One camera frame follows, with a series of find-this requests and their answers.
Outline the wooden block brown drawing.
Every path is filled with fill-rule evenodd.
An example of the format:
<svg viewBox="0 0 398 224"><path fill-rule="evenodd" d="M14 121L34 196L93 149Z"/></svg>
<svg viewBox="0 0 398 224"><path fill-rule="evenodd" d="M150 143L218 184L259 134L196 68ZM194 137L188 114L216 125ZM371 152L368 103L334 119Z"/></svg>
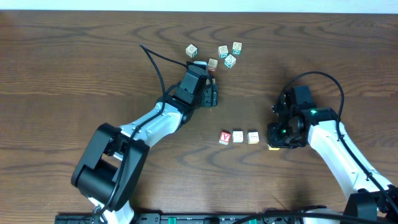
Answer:
<svg viewBox="0 0 398 224"><path fill-rule="evenodd" d="M278 147L271 147L270 145L268 145L268 148L270 151L278 151L280 149Z"/></svg>

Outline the yellow-sided wooden block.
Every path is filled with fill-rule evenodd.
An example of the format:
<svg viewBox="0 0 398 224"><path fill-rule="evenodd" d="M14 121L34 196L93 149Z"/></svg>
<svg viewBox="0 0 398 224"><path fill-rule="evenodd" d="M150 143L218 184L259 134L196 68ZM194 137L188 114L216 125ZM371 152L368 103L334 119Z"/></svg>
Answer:
<svg viewBox="0 0 398 224"><path fill-rule="evenodd" d="M259 133L257 131L248 132L248 143L249 144L259 143Z"/></svg>

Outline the red letter A block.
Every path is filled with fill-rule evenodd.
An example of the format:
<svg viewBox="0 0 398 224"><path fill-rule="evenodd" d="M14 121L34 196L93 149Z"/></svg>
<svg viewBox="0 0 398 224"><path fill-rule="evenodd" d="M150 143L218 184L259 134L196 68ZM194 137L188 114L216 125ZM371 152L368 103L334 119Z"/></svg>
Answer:
<svg viewBox="0 0 398 224"><path fill-rule="evenodd" d="M228 145L230 140L231 140L231 134L222 131L221 134L220 134L219 143L220 144L224 144L224 145Z"/></svg>

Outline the plain white wooden block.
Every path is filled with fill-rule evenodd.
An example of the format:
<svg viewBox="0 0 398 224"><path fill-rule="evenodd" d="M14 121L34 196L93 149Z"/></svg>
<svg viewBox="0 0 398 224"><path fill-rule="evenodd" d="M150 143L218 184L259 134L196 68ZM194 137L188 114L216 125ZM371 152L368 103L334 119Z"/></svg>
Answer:
<svg viewBox="0 0 398 224"><path fill-rule="evenodd" d="M233 131L233 142L242 143L244 141L243 131Z"/></svg>

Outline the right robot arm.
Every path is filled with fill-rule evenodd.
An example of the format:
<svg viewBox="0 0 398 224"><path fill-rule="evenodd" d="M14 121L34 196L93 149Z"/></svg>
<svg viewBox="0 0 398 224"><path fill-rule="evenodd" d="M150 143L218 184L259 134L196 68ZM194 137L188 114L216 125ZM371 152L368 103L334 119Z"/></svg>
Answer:
<svg viewBox="0 0 398 224"><path fill-rule="evenodd" d="M325 161L348 203L346 215L374 220L379 212L397 221L397 187L382 176L348 136L332 108L319 108L307 86L284 90L267 126L271 149L310 146Z"/></svg>

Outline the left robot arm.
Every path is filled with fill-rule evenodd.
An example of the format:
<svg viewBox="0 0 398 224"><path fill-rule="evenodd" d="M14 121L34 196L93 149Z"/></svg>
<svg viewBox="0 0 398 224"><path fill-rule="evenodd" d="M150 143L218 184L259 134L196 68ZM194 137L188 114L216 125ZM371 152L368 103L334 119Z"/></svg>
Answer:
<svg viewBox="0 0 398 224"><path fill-rule="evenodd" d="M119 127L100 125L73 171L71 183L95 208L81 223L130 223L129 199L149 149L179 130L200 107L217 105L218 85L203 61L187 63L183 80L172 86L141 118Z"/></svg>

